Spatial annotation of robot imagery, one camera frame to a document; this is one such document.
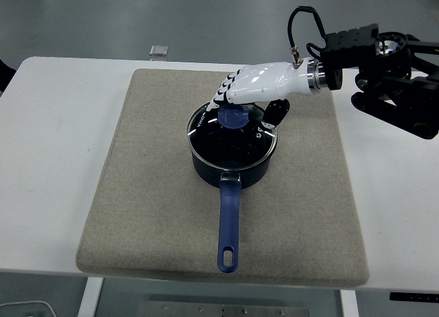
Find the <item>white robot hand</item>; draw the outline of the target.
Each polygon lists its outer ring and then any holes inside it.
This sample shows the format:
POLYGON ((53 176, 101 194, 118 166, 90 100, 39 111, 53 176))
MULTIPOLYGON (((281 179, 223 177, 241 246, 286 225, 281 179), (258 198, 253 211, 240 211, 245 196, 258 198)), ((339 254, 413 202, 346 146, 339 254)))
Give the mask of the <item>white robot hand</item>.
POLYGON ((247 65, 226 76, 206 110, 209 112, 227 104, 267 102, 269 106, 261 127, 271 130, 286 116, 289 95, 312 95, 322 87, 318 63, 311 58, 305 58, 299 68, 288 62, 247 65))

